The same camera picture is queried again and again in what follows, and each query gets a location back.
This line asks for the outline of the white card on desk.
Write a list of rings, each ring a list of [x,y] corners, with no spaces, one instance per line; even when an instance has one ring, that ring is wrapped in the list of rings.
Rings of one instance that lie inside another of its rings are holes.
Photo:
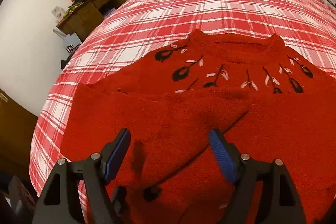
[[[51,12],[58,22],[61,22],[63,20],[64,15],[66,13],[64,9],[59,6],[56,6]]]

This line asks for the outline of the dark wooden desk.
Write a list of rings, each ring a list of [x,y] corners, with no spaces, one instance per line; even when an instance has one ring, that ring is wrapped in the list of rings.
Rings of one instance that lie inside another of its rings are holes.
[[[70,6],[67,15],[56,26],[66,35],[76,34],[83,42],[98,27],[108,12],[128,0],[83,0]]]

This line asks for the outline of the red knit sweater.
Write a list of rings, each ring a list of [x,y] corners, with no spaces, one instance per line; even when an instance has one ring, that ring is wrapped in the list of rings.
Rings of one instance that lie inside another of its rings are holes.
[[[278,35],[194,30],[93,84],[78,84],[60,151],[85,159],[121,128],[131,143],[117,177],[125,223],[215,223],[228,182],[210,148],[217,128],[256,160],[281,159],[309,223],[335,197],[335,79]]]

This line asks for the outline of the white paper bag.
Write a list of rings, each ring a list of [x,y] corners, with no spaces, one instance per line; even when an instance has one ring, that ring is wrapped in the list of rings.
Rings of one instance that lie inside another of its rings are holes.
[[[66,35],[58,29],[53,29],[53,33],[62,38],[63,46],[69,54],[74,53],[81,45],[81,40],[76,33]]]

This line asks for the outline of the red plaid bed sheet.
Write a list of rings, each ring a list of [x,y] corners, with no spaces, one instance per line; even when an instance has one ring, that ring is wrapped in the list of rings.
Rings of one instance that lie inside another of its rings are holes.
[[[93,84],[194,30],[256,39],[278,35],[335,79],[335,12],[321,0],[128,0],[96,28],[54,83],[31,142],[30,179],[41,194],[60,146],[78,84]]]

